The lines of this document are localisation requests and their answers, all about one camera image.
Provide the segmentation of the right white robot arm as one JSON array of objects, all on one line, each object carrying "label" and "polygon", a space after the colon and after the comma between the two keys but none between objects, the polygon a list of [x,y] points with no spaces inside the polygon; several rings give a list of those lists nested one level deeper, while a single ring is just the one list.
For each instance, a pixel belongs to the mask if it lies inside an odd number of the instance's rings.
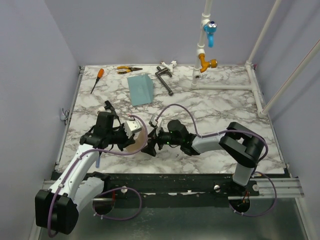
[{"label": "right white robot arm", "polygon": [[161,150],[164,145],[178,146],[188,156],[224,150],[237,162],[230,183],[230,191],[236,196],[247,192],[251,175],[261,160],[262,150],[268,147],[260,135],[237,122],[231,122],[226,130],[207,137],[190,133],[177,119],[171,120],[167,129],[164,131],[162,127],[154,126],[148,134],[147,145],[141,151],[155,157],[155,146]]}]

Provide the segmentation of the teal paper envelope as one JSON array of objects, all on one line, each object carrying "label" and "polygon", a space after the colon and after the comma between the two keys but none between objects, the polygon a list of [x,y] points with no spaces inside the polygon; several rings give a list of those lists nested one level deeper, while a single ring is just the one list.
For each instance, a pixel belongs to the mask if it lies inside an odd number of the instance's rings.
[{"label": "teal paper envelope", "polygon": [[154,83],[148,74],[127,78],[132,106],[150,104],[154,98]]}]

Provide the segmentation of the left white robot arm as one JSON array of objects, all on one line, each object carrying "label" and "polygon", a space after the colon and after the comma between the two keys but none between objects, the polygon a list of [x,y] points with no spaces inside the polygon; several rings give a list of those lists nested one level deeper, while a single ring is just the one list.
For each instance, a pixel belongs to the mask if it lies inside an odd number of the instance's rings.
[{"label": "left white robot arm", "polygon": [[114,126],[118,115],[101,111],[95,124],[80,137],[78,149],[60,177],[47,189],[35,196],[35,223],[47,229],[50,238],[57,234],[70,234],[75,228],[83,207],[93,197],[107,197],[111,185],[104,179],[91,176],[82,183],[89,168],[102,153],[128,156],[124,148],[135,143],[135,134],[146,130],[144,121],[130,115],[130,119]]}]

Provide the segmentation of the tan paper letter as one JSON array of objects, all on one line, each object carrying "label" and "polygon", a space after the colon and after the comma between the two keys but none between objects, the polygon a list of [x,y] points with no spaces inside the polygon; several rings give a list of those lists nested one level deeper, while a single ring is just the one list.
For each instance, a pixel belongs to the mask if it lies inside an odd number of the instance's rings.
[{"label": "tan paper letter", "polygon": [[128,153],[140,151],[146,145],[146,140],[148,139],[148,135],[146,134],[146,130],[144,128],[141,131],[134,135],[133,140],[134,144],[131,144],[125,148]]}]

